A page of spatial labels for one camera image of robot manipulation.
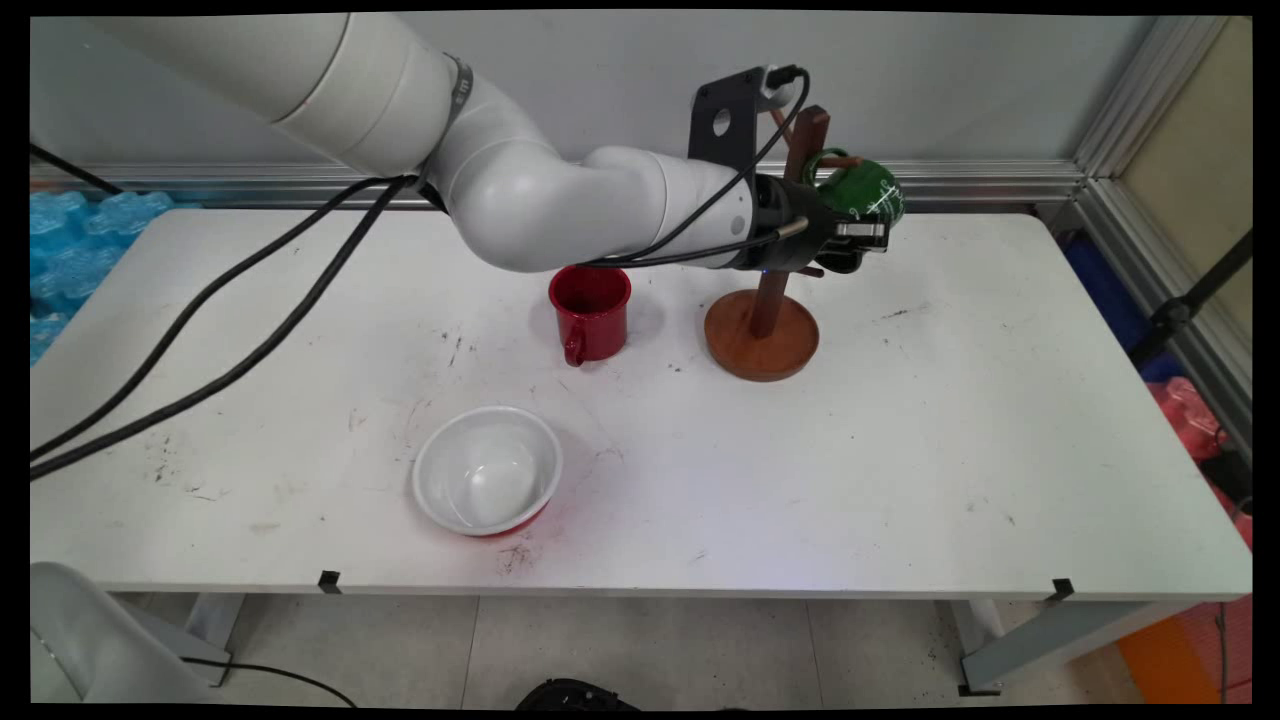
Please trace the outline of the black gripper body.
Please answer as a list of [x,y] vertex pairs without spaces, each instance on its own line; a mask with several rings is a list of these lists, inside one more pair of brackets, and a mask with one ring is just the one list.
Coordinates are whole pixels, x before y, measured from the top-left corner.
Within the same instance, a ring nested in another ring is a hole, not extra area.
[[750,272],[797,272],[813,263],[835,237],[835,213],[815,188],[773,176],[754,178],[753,238],[745,251]]

